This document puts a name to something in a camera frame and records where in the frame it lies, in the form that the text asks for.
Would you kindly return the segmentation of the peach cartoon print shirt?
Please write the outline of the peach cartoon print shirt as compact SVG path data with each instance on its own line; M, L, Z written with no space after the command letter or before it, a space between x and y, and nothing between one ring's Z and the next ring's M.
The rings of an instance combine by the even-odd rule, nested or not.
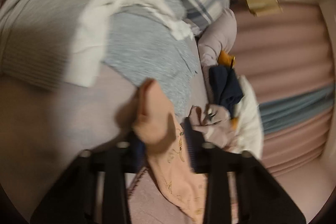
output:
M160 192L193 223L202 223L207 178L193 172L183 128L155 79L146 79L139 88L133 131L145 144L147 162Z

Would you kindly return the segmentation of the white fluffy plush garment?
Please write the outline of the white fluffy plush garment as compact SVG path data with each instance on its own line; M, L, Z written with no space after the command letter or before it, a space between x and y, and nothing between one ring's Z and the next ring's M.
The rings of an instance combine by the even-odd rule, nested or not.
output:
M255 158L260 160L263 154L264 130L259 103L252 85L244 75L238 77L238 82L244 96L234 108L238 123L231 152L250 151Z

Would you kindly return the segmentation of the mauve polka dot blanket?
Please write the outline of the mauve polka dot blanket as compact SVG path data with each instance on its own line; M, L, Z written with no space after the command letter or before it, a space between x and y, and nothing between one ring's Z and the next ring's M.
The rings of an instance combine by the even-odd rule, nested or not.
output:
M208 105L206 113L198 106L193 106L189 119L192 128L201 132L206 141L221 148L235 143L235 126L231 123L229 112L221 106Z

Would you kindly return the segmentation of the teal curtain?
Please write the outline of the teal curtain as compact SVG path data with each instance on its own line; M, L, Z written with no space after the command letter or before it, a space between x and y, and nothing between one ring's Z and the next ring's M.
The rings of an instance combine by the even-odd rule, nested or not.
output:
M264 134L284 130L334 106L333 84L298 96L260 104Z

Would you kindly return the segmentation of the navy blue garment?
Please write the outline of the navy blue garment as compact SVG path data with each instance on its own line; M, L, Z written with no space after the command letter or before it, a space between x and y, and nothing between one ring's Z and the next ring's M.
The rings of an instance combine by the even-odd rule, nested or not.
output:
M224 65L210 67L209 82L216 105L223 106L234 117L234 107L244 97L233 68Z

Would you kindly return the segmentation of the pink curtain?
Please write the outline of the pink curtain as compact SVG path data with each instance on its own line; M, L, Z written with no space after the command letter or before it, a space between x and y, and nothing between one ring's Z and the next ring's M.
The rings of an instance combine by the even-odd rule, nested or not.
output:
M282 12L254 16L236 5L236 73L252 85L260 104L335 86L329 33L316 4L282 3ZM262 162L280 176L320 157L328 139L333 107L284 130L264 136Z

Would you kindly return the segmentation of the mauve pillow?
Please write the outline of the mauve pillow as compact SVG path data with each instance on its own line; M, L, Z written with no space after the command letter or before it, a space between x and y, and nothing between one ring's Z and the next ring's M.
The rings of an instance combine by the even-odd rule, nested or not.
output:
M234 12L225 9L221 16L203 32L198 41L198 52L202 67L217 65L221 51L229 53L237 35Z

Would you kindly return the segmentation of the grey striped garment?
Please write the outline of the grey striped garment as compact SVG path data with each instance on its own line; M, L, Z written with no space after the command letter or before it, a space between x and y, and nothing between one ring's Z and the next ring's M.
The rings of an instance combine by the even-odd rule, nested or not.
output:
M156 79L183 115L198 61L180 0L1 0L1 72L47 90L90 87L102 64Z

